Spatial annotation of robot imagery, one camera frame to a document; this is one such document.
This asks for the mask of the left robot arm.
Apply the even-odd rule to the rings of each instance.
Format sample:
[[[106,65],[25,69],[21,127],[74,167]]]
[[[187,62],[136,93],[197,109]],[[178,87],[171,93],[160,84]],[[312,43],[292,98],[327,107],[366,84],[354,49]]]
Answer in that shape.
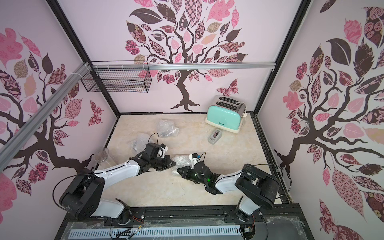
[[[103,200],[104,191],[128,178],[151,171],[161,172],[174,166],[176,162],[169,155],[164,155],[145,158],[134,156],[126,163],[100,172],[83,169],[62,194],[59,204],[78,221],[90,217],[104,217],[125,225],[131,220],[131,207],[120,199]]]

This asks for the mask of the clear drinking glass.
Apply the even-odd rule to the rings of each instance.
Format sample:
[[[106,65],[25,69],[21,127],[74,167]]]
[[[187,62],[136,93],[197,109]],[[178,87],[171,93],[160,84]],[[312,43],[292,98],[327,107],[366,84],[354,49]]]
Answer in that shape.
[[[102,169],[107,169],[116,165],[114,157],[108,148],[102,148],[94,154],[94,159]]]

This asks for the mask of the mint green toaster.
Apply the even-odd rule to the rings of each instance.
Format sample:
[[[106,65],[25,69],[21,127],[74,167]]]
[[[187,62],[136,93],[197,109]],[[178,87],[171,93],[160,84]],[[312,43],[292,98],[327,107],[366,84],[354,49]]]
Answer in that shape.
[[[208,108],[205,122],[218,129],[237,134],[246,116],[247,106],[244,102],[216,95]]]

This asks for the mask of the aluminium rail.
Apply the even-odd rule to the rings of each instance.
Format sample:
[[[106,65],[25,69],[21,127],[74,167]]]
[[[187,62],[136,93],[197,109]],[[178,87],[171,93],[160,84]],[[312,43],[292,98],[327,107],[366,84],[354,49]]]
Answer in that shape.
[[[1,149],[1,171],[3,171],[14,159],[15,155],[27,143],[53,110],[59,105],[73,86],[90,71],[88,63],[82,63],[69,75],[68,79],[57,91],[38,109],[38,111],[21,127],[18,133],[12,137]]]
[[[209,64],[128,64],[125,62],[93,62],[94,70],[211,70],[211,69],[274,69],[276,63],[273,62],[241,62],[241,63],[209,63]]]

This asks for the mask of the aluminium rail left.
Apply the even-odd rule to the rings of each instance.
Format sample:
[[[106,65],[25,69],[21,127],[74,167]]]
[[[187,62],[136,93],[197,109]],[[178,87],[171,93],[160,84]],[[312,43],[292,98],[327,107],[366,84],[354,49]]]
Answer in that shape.
[[[82,63],[69,75],[68,79],[57,91],[38,109],[38,111],[21,127],[18,133],[12,137],[1,149],[1,171],[3,171],[14,159],[15,155],[27,143],[53,110],[59,105],[73,86],[90,71],[88,63]]]

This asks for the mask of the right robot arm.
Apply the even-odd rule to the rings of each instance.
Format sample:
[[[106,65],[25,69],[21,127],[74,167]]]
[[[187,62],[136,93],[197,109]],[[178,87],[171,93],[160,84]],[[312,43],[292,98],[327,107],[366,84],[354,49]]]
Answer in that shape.
[[[259,209],[271,210],[280,188],[280,183],[274,176],[251,164],[245,164],[241,170],[229,175],[213,173],[204,162],[197,162],[193,167],[178,168],[177,172],[183,179],[204,185],[205,190],[212,195],[242,192],[235,209],[242,222],[248,221]]]

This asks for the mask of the aluminium rail back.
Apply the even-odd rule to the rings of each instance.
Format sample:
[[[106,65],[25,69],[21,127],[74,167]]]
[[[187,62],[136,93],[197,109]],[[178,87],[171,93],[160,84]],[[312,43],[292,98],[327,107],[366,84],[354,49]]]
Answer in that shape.
[[[209,63],[209,64],[128,64],[125,62],[93,62],[94,70],[211,70],[211,69],[274,69],[276,63],[273,62],[241,62],[241,63]]]

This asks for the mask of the grey tape dispenser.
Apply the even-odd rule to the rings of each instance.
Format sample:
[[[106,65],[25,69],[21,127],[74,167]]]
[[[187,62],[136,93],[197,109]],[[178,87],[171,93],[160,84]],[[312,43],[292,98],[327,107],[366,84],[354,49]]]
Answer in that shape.
[[[215,145],[218,140],[222,137],[223,131],[220,129],[215,129],[210,137],[208,138],[208,142],[212,145]]]

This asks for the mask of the black corner frame post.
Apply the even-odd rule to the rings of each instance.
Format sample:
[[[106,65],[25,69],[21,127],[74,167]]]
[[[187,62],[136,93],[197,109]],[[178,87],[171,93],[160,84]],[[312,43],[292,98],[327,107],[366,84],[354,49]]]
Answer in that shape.
[[[75,33],[72,25],[70,24],[68,18],[66,17],[66,15],[65,15],[63,9],[61,8],[59,2],[56,0],[46,0],[46,2],[48,3],[48,5],[51,8],[52,12],[54,13],[55,17],[59,21],[61,27],[63,28],[63,30],[67,34],[69,40],[71,41],[73,47],[77,51],[81,60],[90,66],[92,78],[95,80],[96,85],[99,87],[101,93],[103,94],[105,100],[109,104],[109,106],[112,109],[115,116],[117,118],[119,118],[121,116],[120,111],[118,110],[116,104],[114,103],[111,95],[107,91],[104,83],[98,77],[98,75],[94,72],[94,70],[93,70],[94,65],[93,65],[92,61],[90,60],[90,58],[89,58],[85,48],[83,47],[81,41],[79,40],[77,34]]]

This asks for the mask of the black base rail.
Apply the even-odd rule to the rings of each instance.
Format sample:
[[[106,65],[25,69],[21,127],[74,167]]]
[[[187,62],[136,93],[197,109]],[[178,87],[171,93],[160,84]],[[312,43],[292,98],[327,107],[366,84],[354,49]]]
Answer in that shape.
[[[222,220],[226,224],[251,225],[272,217],[297,217],[305,221],[299,204],[277,204],[271,210],[256,210],[252,215],[241,214],[236,205],[218,206],[172,206],[172,207],[129,207],[128,225],[144,223],[170,222],[173,220]]]

